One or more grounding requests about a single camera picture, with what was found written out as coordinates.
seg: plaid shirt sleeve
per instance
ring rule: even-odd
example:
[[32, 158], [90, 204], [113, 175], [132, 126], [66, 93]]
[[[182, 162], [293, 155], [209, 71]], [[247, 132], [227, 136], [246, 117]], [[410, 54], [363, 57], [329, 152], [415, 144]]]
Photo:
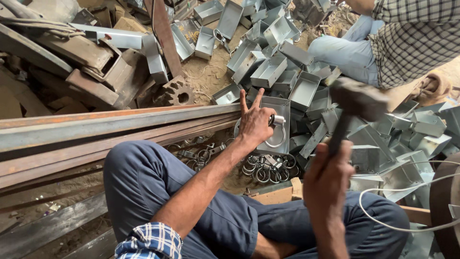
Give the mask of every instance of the plaid shirt sleeve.
[[460, 1], [376, 0], [372, 18], [387, 23], [433, 22], [444, 24], [460, 19]]
[[134, 228], [115, 248], [117, 259], [181, 259], [182, 240], [171, 227], [150, 222]]

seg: person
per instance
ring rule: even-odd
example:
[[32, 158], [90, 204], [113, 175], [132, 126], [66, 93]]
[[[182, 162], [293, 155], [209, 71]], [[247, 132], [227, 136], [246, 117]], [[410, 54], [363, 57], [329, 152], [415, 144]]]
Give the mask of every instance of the person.
[[[331, 161], [327, 144], [318, 144], [304, 177], [304, 200], [263, 205], [219, 190], [230, 170], [273, 134], [268, 119], [275, 110], [259, 108], [263, 92], [250, 109], [240, 92], [238, 136], [198, 173], [150, 141], [111, 149], [103, 177], [121, 242], [117, 258], [398, 258], [408, 234], [367, 218], [358, 205], [359, 192], [346, 191], [354, 173], [349, 141]], [[362, 203], [378, 220], [409, 227], [395, 203], [372, 193], [365, 193]]]
[[361, 14], [359, 19], [342, 38], [315, 39], [308, 53], [315, 61], [338, 66], [348, 77], [393, 88], [422, 77], [460, 53], [460, 5], [455, 0], [346, 3]]

